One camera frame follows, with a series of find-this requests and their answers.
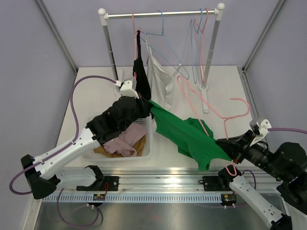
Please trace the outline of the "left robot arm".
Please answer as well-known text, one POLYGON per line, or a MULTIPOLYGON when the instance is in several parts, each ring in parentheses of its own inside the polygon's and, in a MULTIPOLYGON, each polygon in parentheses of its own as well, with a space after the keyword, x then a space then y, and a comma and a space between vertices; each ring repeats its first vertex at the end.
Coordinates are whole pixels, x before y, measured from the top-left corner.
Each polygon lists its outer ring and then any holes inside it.
POLYGON ((119 137, 137 119, 150 116, 152 104, 143 98, 122 96, 102 114, 94 117, 78 132, 77 137, 37 157, 21 158, 25 175, 34 199, 42 199, 57 188, 75 188, 78 191, 103 189, 105 177, 96 165, 65 171, 71 161, 119 137))

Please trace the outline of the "brown tank top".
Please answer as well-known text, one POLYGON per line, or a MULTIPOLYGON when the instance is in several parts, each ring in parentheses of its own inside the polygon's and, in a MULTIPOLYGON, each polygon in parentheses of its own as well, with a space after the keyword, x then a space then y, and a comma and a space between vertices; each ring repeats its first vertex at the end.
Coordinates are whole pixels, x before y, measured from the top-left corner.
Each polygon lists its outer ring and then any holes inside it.
POLYGON ((142 136, 138 140, 135 138, 116 138, 103 146, 93 149, 93 151, 107 158, 141 157, 145 144, 146 136, 142 136))

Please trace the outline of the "mauve tank top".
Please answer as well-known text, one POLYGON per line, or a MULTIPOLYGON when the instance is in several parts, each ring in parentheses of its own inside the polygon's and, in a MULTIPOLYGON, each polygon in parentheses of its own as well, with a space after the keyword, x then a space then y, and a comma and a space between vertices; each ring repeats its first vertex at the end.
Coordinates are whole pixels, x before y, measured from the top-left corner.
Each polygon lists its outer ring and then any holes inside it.
POLYGON ((141 157, 146 143, 146 134, 146 128, 138 123, 133 123, 117 138, 94 151, 109 158, 141 157))

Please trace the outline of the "green tank top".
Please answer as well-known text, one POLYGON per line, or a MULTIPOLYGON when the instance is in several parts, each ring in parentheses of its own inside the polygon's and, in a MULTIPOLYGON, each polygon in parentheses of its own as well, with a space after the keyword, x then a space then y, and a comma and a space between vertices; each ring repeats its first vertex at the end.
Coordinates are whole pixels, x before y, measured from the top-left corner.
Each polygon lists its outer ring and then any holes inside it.
POLYGON ((215 143, 213 132, 209 130, 206 133, 203 130, 208 127, 203 120, 191 117, 182 120, 154 101, 150 103, 151 113, 156 122, 156 132, 173 142, 180 154, 193 159, 200 171, 208 170, 213 159, 231 160, 215 143))

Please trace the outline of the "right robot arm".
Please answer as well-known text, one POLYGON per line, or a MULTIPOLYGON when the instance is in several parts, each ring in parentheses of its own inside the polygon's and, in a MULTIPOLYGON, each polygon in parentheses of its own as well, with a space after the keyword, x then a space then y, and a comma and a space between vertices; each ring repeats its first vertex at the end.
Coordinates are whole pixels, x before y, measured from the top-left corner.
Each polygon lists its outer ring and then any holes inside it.
POLYGON ((218 173, 218 185, 231 189, 258 214, 270 230, 305 230, 307 228, 307 155, 304 149, 293 142, 283 143, 272 153, 266 144, 252 144, 249 134, 227 139, 218 139, 221 147, 235 163, 247 160, 268 175, 281 182, 277 191, 289 211, 284 214, 261 196, 245 179, 243 173, 231 175, 226 170, 218 173))

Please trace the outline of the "blue hanger with mauve top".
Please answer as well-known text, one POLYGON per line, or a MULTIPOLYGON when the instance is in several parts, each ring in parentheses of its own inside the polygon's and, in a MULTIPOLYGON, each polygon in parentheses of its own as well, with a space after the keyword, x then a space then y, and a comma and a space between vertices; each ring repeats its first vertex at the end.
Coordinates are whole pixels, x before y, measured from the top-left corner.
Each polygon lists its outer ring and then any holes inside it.
POLYGON ((196 70, 199 65, 199 46, 198 46, 198 33, 200 30, 200 26, 198 25, 196 27, 196 23, 194 21, 190 21, 190 39, 191 39, 191 58, 192 58, 192 74, 193 74, 193 81, 196 84, 199 81, 199 84, 202 84, 202 78, 201 78, 201 70, 198 73, 196 73, 196 70))

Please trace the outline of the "pink hanger with green top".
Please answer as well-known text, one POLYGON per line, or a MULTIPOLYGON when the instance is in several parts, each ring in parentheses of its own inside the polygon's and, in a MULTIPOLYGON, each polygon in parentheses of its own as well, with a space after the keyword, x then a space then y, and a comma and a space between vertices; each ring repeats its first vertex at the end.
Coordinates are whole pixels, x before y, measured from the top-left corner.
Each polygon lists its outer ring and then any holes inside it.
POLYGON ((220 119, 222 119, 224 121, 224 132, 225 132, 225 137, 226 137, 226 140, 229 140, 229 135, 228 135, 228 131, 227 131, 227 121, 228 120, 232 120, 232 119, 237 119, 237 118, 240 118, 240 117, 244 117, 244 116, 247 116, 249 113, 250 113, 250 105, 248 104, 248 102, 242 98, 230 98, 231 101, 241 101, 243 102, 246 106, 247 106, 247 111, 244 112, 243 114, 240 114, 240 115, 234 115, 234 116, 222 116, 220 113, 218 113, 208 102, 206 99, 204 99, 198 92, 196 92, 194 89, 192 89, 190 83, 188 82, 187 79, 185 79, 183 76, 179 75, 177 77, 177 83, 181 89, 181 91, 183 92, 185 98, 187 99, 191 109, 193 110, 194 114, 196 115, 201 127, 203 128, 204 132, 206 133, 207 136, 209 136, 209 133, 207 131, 207 129, 204 127, 202 121, 200 120, 199 118, 199 115, 196 111, 196 109, 194 108, 187 92, 184 90, 184 87, 181 83, 181 80, 183 80, 183 82, 188 86, 189 90, 192 91, 193 93, 195 93, 201 100, 202 102, 204 102, 209 109, 211 109, 220 119))

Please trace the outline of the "pink hanger with brown top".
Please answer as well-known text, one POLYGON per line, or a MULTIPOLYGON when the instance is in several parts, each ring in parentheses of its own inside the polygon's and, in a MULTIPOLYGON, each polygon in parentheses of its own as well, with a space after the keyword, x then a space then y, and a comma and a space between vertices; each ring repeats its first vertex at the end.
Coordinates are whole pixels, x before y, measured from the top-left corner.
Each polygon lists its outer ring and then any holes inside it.
POLYGON ((207 8, 205 8, 205 10, 200 9, 200 11, 201 11, 201 18, 199 21, 195 19, 193 22, 193 26, 194 26, 196 49, 197 49, 196 63, 197 66, 199 67, 201 83, 205 83, 206 74, 205 74, 205 63, 204 63, 204 44, 205 44, 205 29, 209 18, 209 13, 207 8))

